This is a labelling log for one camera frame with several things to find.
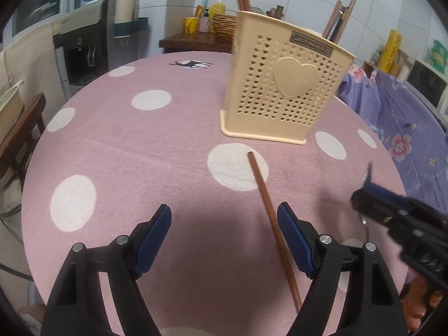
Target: wooden stool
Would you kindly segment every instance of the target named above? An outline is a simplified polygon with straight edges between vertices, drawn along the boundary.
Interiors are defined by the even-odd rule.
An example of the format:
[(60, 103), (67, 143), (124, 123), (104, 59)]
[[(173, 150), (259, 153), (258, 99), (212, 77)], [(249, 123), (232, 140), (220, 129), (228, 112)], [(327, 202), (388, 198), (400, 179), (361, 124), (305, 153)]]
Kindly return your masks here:
[[(25, 104), (22, 116), (0, 146), (0, 178), (2, 178), (9, 167), (19, 178), (22, 185), (25, 182), (25, 167), (28, 158), (36, 147), (37, 142), (33, 139), (31, 132), (37, 125), (40, 134), (43, 134), (45, 125), (42, 120), (42, 111), (45, 108), (46, 100), (43, 93), (35, 95), (31, 101)], [(28, 144), (28, 148), (21, 163), (16, 161), (16, 156), (24, 143)]]

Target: yellow mug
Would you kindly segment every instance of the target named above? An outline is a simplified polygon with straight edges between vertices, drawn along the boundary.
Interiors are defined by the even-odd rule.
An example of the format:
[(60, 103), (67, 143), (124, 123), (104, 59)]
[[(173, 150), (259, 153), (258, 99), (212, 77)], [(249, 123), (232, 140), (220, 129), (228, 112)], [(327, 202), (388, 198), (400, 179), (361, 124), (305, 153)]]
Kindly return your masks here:
[(192, 34), (199, 29), (199, 18), (185, 18), (185, 32)]

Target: white basin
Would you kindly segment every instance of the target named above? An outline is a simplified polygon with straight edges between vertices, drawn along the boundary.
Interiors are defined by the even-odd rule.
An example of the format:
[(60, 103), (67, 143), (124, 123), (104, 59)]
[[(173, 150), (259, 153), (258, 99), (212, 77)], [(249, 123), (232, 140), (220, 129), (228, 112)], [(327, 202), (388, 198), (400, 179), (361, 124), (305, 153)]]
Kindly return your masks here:
[(3, 144), (23, 112), (24, 104), (19, 95), (19, 86), (14, 85), (0, 96), (0, 144)]

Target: polka dot tablecloth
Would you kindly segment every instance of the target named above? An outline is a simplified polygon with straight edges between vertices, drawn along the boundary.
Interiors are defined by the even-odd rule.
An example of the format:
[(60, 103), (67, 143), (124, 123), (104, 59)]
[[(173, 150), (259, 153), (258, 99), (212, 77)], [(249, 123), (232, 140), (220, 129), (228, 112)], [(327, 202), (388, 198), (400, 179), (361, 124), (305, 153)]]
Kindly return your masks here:
[[(26, 175), (25, 251), (47, 300), (71, 246), (103, 246), (148, 221), (162, 203), (172, 226), (138, 286), (163, 336), (286, 335), (295, 308), (246, 154), (253, 150), (274, 206), (287, 201), (319, 233), (361, 246), (349, 199), (369, 161), (398, 194), (398, 172), (368, 126), (336, 98), (304, 146), (231, 138), (219, 128), (231, 55), (185, 52), (142, 59), (98, 78), (46, 128)], [(369, 222), (397, 287), (407, 267)], [(304, 299), (310, 280), (297, 271)], [(122, 333), (100, 275), (113, 331)], [(348, 276), (326, 333), (335, 331)]]

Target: window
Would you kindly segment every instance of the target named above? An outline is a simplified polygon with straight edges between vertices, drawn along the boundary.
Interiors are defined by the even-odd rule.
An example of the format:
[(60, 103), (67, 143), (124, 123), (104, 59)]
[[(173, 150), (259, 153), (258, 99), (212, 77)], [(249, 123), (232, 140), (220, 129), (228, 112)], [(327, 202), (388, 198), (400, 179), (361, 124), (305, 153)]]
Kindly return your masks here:
[(60, 0), (22, 0), (14, 14), (13, 36), (50, 16), (59, 14)]

